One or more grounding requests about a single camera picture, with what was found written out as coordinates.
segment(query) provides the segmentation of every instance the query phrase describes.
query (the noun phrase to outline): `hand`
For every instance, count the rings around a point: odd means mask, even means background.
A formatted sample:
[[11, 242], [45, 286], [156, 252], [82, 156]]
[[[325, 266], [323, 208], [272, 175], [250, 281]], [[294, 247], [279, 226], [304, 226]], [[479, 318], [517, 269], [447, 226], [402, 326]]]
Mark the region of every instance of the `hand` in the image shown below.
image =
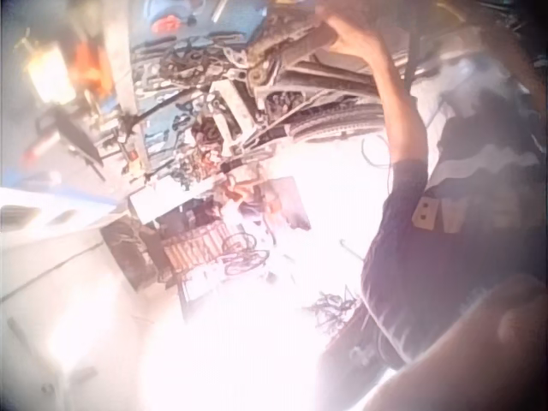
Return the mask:
[[382, 37], [370, 25], [361, 25], [357, 21], [351, 21], [325, 6], [318, 6], [316, 14], [331, 26], [339, 36], [336, 43], [331, 47], [332, 51], [361, 57], [370, 64], [388, 56]]

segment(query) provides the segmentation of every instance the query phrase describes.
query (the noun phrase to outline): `sleeve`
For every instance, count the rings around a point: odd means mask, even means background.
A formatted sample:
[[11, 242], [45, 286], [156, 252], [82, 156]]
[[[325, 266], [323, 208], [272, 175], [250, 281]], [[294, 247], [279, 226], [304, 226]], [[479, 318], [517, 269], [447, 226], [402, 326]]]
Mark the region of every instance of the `sleeve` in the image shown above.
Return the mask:
[[392, 193], [384, 202], [381, 230], [401, 231], [411, 218], [428, 183], [428, 167], [420, 160], [403, 160], [393, 165]]

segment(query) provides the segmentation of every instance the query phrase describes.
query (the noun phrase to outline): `bicycle wheel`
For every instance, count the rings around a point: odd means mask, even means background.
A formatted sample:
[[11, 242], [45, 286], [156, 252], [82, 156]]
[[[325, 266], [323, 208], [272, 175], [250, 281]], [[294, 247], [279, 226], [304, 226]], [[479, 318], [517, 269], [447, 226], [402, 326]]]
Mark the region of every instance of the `bicycle wheel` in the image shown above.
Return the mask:
[[257, 247], [257, 239], [248, 233], [236, 233], [224, 239], [221, 246], [223, 253], [252, 251]]
[[264, 265], [270, 255], [265, 250], [239, 253], [224, 267], [224, 273], [227, 277], [239, 277]]

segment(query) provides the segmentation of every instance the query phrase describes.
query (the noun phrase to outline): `fingers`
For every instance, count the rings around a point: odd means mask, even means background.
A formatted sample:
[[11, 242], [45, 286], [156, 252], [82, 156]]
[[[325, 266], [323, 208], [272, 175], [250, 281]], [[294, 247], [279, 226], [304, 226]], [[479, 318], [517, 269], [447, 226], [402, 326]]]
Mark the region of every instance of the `fingers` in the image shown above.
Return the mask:
[[339, 15], [333, 13], [331, 10], [327, 9], [325, 6], [317, 6], [316, 14], [325, 21], [333, 30], [335, 30], [339, 36], [343, 36], [345, 33], [355, 31], [349, 23], [342, 19]]

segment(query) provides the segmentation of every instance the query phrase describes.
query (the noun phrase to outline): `white wall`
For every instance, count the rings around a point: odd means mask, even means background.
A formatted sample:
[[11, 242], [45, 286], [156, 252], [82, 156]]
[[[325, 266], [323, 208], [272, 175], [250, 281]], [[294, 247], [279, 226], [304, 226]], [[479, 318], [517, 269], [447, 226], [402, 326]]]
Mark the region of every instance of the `white wall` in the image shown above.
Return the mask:
[[[101, 242], [94, 230], [4, 250], [2, 296]], [[7, 326], [13, 318], [45, 358], [82, 357], [74, 368], [97, 369], [97, 377], [71, 390], [73, 410], [140, 409], [139, 358], [151, 327], [147, 308], [147, 299], [131, 289], [105, 245], [41, 277], [0, 306], [2, 391], [23, 411], [60, 409], [42, 394], [42, 384], [54, 378], [15, 338]]]

